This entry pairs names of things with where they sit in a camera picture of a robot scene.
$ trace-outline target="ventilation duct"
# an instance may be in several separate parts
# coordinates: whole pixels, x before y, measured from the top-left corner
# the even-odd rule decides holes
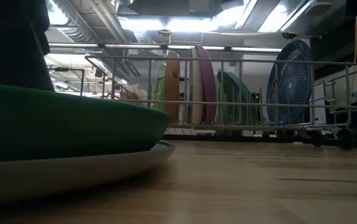
[[[68,23],[64,24],[64,26],[66,27],[58,29],[61,33],[63,33],[69,39],[74,41],[74,43],[95,44],[101,42],[101,39],[92,31],[88,24],[83,20],[83,18],[67,0],[47,0],[47,9],[49,11],[53,10],[53,7],[55,6],[57,6],[69,18]],[[90,55],[100,55],[99,52],[100,50],[87,50],[87,53],[89,53]],[[120,50],[109,50],[108,53],[112,55],[122,54]],[[109,62],[105,60],[102,61],[106,69],[112,71],[112,65],[110,63],[111,60]],[[125,79],[127,79],[127,76],[129,75],[129,71],[121,64],[121,62],[117,62],[116,75]]]

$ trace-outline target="fluorescent light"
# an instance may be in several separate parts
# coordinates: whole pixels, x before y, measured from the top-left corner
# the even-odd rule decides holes
[[[80,92],[74,92],[74,91],[57,91],[57,93],[80,96]],[[83,92],[82,95],[87,96],[87,97],[102,97],[103,96],[102,93],[92,93],[92,92]]]
[[[126,81],[126,80],[124,80],[124,79],[121,79],[121,80],[120,80],[120,84],[126,85],[126,84],[128,84],[128,81]]]
[[[226,9],[215,16],[210,22],[210,30],[217,30],[220,26],[230,26],[237,23],[244,14],[245,6]]]
[[[205,50],[224,50],[224,47],[217,47],[217,46],[204,46]]]
[[[206,19],[172,19],[166,29],[173,32],[202,32],[209,31],[210,18]]]
[[[160,19],[129,19],[118,17],[123,29],[133,32],[143,32],[146,30],[162,30],[164,25]]]
[[[59,86],[61,88],[66,88],[66,89],[68,88],[67,84],[64,84],[64,83],[56,83],[55,85]]]
[[[98,44],[49,43],[49,47],[98,48]]]
[[[256,3],[257,3],[257,0],[244,0],[244,5],[247,5],[247,6],[246,6],[245,11],[243,12],[243,15],[237,21],[237,23],[235,25],[235,29],[238,29],[238,28],[242,27],[243,24],[245,24],[245,22],[247,21],[247,19],[251,15]]]
[[[262,47],[232,47],[232,51],[239,52],[267,52],[267,53],[279,53],[282,49],[275,48],[262,48]]]
[[[60,82],[65,82],[65,83],[81,83],[81,81],[64,81],[64,80],[52,80],[53,83],[60,83]],[[97,81],[84,81],[84,84],[103,84],[103,82],[97,82]]]
[[[62,67],[92,67],[93,65],[85,59],[85,55],[77,54],[48,54],[45,56],[58,66]]]
[[[195,47],[194,45],[168,45],[167,48],[171,50],[189,50]]]
[[[120,49],[160,49],[160,45],[152,44],[106,44],[105,47]]]
[[[52,8],[49,9],[49,20],[52,25],[65,25],[68,23],[69,18],[58,8],[58,6],[53,2],[53,0],[49,0]]]
[[[289,12],[283,5],[277,5],[270,13],[259,32],[275,32],[279,30],[289,19]]]
[[[280,28],[281,31],[284,31],[288,29],[290,25],[292,25],[295,20],[303,14],[303,12],[314,2],[314,0],[308,0],[308,3],[306,3],[296,14],[289,19],[289,21],[282,27]]]

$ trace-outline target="white plate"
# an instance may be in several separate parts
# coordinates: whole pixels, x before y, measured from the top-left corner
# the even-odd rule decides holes
[[[191,49],[191,57],[198,58],[198,51],[195,48]],[[190,83],[192,91],[192,101],[205,101],[205,90],[203,86],[203,77],[201,73],[201,65],[198,60],[190,62]],[[200,124],[203,118],[204,105],[192,106],[192,124]]]
[[[145,152],[0,162],[0,203],[123,179],[167,160],[174,149],[159,141]]]

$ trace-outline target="wooden countertop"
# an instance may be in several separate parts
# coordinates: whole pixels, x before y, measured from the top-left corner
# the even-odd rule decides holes
[[[173,142],[155,170],[8,205],[0,223],[357,223],[357,149]]]

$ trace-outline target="blue plate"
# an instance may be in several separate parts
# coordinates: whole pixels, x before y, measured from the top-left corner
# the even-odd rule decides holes
[[[312,61],[311,50],[301,40],[294,40],[280,52],[277,60]],[[310,99],[311,65],[299,63],[279,63],[278,72],[278,103],[306,105]],[[274,103],[275,66],[272,67],[267,85],[267,103]],[[299,122],[305,108],[278,108],[278,125],[295,124]],[[274,120],[274,109],[267,107],[270,121]]]

